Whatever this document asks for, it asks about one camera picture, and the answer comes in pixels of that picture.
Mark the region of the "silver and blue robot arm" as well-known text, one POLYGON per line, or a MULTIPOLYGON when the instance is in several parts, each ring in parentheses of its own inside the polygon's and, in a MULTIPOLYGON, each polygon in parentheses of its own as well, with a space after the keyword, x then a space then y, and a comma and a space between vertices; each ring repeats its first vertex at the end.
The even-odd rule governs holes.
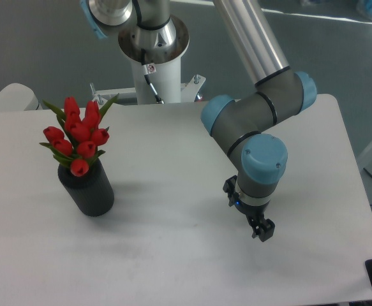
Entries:
MULTIPOLYGON (((168 1, 82 1, 97 37, 117 33, 130 60, 137 103, 191 101, 197 90, 181 85, 180 60, 190 37, 170 12, 168 1)), ((230 206, 244 214, 253 236, 272 237, 275 225, 264 216, 288 159, 285 144, 267 130, 309 108, 316 100, 313 79, 293 72, 257 1, 216 1, 230 37, 255 86, 241 100, 220 95, 203 108, 201 121, 237 169, 223 190, 230 206)))

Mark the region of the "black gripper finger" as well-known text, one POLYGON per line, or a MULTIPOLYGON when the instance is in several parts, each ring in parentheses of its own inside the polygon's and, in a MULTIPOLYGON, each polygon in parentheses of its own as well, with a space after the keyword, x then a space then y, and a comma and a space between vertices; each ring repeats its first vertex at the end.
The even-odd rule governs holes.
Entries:
POLYGON ((251 235, 251 237, 252 238, 256 238, 260 234, 259 223, 258 223, 258 221, 254 217, 252 217, 250 215, 246 215, 246 218, 247 218, 247 221, 248 221, 249 226, 252 228, 252 235, 251 235))
POLYGON ((259 223, 260 233, 258 234, 261 242, 270 239, 274 234, 275 224, 270 219, 261 218, 259 223))

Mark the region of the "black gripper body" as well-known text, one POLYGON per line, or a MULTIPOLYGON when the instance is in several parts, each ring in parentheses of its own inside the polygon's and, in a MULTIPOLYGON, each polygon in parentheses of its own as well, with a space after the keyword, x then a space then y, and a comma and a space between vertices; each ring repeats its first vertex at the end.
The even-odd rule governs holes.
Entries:
POLYGON ((229 207, 234 206, 250 222, 265 222, 264 212, 270 202, 270 195, 265 198, 247 195, 238 185, 236 175, 225 181, 223 191, 227 193, 229 207))

